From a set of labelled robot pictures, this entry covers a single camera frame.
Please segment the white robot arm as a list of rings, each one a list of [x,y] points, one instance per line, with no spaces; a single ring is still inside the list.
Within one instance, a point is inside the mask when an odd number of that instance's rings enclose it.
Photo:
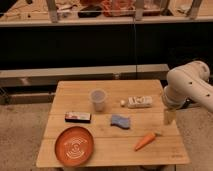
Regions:
[[[193,61],[171,69],[166,76],[162,102],[164,124],[170,125],[187,99],[198,103],[213,113],[213,86],[209,84],[210,69],[205,62]]]

